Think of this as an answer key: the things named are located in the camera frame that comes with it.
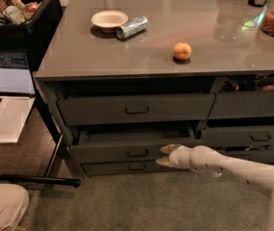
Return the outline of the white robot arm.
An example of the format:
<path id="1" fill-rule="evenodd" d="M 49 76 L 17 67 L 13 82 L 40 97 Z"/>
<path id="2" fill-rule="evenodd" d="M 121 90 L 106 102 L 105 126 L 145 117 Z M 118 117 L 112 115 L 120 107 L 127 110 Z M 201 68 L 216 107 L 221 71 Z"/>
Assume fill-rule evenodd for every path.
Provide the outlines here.
<path id="1" fill-rule="evenodd" d="M 259 193 L 270 197 L 265 231 L 274 231 L 274 166 L 229 157 L 205 145 L 187 147 L 169 144 L 160 148 L 165 156 L 156 163 L 163 167 L 189 169 L 210 176 L 227 174 Z"/>

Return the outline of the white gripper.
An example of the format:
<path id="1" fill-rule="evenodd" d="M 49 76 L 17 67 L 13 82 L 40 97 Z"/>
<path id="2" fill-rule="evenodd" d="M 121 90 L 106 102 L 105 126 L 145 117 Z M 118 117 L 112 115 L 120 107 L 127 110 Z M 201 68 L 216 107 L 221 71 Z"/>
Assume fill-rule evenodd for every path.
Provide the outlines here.
<path id="1" fill-rule="evenodd" d="M 179 144 L 168 144 L 160 148 L 160 152 L 168 154 L 168 157 L 162 157 L 156 160 L 156 163 L 162 167 L 193 169 L 190 162 L 192 149 Z"/>

